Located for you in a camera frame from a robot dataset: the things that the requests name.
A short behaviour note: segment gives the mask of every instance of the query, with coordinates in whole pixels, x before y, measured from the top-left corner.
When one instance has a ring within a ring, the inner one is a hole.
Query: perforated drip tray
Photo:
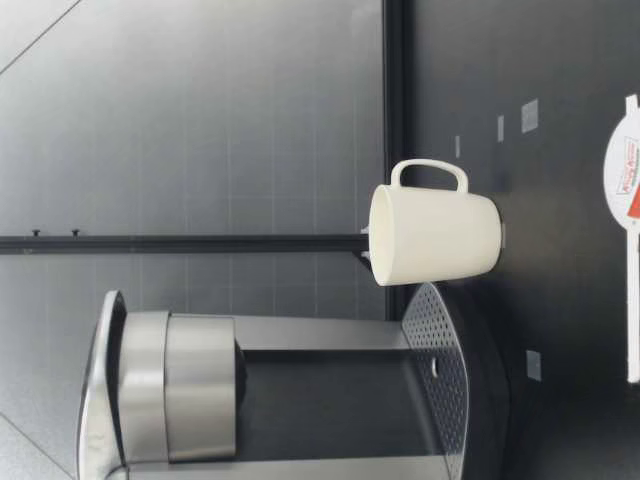
[[[457,480],[462,477],[467,437],[469,379],[458,334],[434,285],[424,284],[416,292],[402,328],[413,351],[450,478]]]
[[[408,352],[247,353],[238,459],[439,454]]]

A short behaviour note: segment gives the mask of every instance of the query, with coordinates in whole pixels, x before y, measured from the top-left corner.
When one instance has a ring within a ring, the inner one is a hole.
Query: label
[[[618,195],[629,195],[634,190],[638,179],[638,140],[625,137],[624,139],[624,159],[622,162],[622,172],[616,193]]]
[[[504,142],[504,115],[498,117],[498,143]]]

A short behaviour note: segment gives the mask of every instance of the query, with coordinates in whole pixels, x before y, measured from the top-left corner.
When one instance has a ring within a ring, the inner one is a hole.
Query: white sticker
[[[638,140],[631,137],[624,139],[624,158],[620,162],[620,182],[617,195],[629,195],[634,192],[638,180]]]
[[[538,99],[522,106],[522,133],[538,128]]]
[[[504,115],[498,117],[498,143],[504,142]]]

